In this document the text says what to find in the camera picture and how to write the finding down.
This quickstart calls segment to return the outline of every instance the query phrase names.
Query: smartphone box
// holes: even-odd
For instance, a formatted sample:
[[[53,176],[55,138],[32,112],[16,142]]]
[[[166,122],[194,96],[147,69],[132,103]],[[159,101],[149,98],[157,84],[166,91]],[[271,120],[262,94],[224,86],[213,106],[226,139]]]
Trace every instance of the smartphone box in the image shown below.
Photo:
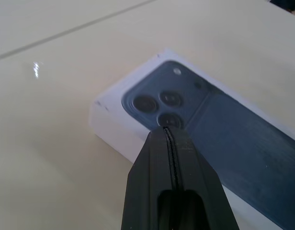
[[[155,73],[155,70],[163,66],[164,63],[177,63],[178,65],[181,65],[183,68],[187,69],[186,71],[189,69],[192,73],[199,75],[203,79],[203,86],[199,87],[204,88],[206,86],[208,88],[210,85],[212,85],[212,87],[218,88],[224,94],[227,94],[228,97],[235,99],[238,103],[250,109],[254,114],[266,121],[268,123],[266,125],[276,127],[288,135],[291,140],[295,141],[295,132],[280,125],[272,118],[267,116],[263,111],[259,110],[257,107],[241,98],[238,94],[234,93],[225,85],[209,77],[197,67],[193,66],[182,57],[167,49],[155,55],[142,66],[138,67],[136,70],[122,79],[120,82],[116,83],[105,92],[98,95],[91,105],[89,123],[93,128],[94,133],[131,162],[134,162],[138,156],[150,131],[149,128],[155,124],[153,123],[154,121],[149,123],[148,119],[144,117],[142,118],[136,113],[132,114],[131,111],[134,109],[136,110],[136,108],[134,108],[134,101],[129,107],[127,107],[125,104],[128,103],[127,101],[131,100],[127,97],[132,97],[131,95],[129,96],[129,94],[131,94],[129,92],[131,89],[136,87],[136,92],[140,94],[140,92],[142,92],[144,89],[141,89],[138,85],[148,85],[149,83],[147,83],[146,79],[150,78],[150,75]],[[171,71],[171,74],[177,76],[180,75],[182,78],[183,73],[179,68],[173,68]],[[160,83],[163,84],[163,82],[155,82],[154,85],[149,85],[150,91],[154,91],[153,88],[159,88]],[[166,101],[166,103],[169,105],[163,105],[161,103],[160,95],[159,98],[157,98],[158,102],[156,104],[148,104],[147,107],[148,109],[152,110],[159,109],[164,106],[169,108],[172,101],[170,102],[170,97],[168,97],[168,99],[169,100]],[[285,219],[278,220],[272,213],[269,215],[268,212],[264,213],[266,216],[268,216],[268,218],[266,218],[262,213],[254,209],[251,205],[249,205],[235,193],[231,192],[225,186],[224,190],[234,211],[238,224],[243,225],[245,229],[281,229],[268,218],[272,219],[277,224],[284,226],[286,229],[290,229],[289,225],[285,225]]]

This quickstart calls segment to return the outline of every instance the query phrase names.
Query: phone image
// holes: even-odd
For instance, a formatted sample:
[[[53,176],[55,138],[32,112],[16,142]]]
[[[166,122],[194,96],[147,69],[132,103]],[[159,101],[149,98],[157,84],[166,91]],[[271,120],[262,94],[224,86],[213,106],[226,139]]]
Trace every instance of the phone image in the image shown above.
[[[295,229],[295,140],[176,61],[154,69],[121,103],[149,130],[186,130],[225,187]]]

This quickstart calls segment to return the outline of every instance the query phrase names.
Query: glossy surface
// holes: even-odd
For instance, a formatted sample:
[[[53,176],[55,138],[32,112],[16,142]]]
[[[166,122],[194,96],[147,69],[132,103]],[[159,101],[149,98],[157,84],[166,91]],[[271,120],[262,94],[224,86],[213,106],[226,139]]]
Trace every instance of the glossy surface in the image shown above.
[[[13,22],[4,52],[32,42]],[[154,1],[0,59],[0,230],[120,228],[131,163],[94,136],[89,106],[165,47],[295,129],[295,16],[261,0]],[[243,229],[264,225],[246,214]]]

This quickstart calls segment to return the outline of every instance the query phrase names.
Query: white table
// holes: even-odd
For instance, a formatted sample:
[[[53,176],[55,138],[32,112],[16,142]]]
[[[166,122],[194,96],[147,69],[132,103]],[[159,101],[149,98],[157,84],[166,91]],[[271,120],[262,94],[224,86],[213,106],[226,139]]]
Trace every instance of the white table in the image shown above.
[[[295,16],[267,2],[152,1],[8,55],[60,30],[0,38],[0,230],[120,228],[131,163],[93,135],[89,106],[165,47],[295,130]],[[268,224],[246,213],[241,229]]]

